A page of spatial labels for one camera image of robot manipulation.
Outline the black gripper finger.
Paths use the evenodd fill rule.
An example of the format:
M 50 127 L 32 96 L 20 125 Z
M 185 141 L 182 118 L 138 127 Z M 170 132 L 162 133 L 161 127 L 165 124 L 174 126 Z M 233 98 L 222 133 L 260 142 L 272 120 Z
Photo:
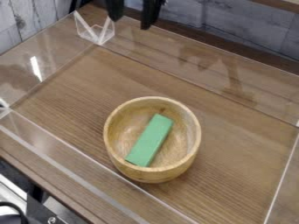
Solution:
M 106 14 L 113 22 L 124 15 L 124 0 L 105 0 Z
M 142 0 L 142 11 L 140 20 L 140 28 L 142 30 L 148 30 L 150 25 L 156 22 L 162 5 L 164 0 Z

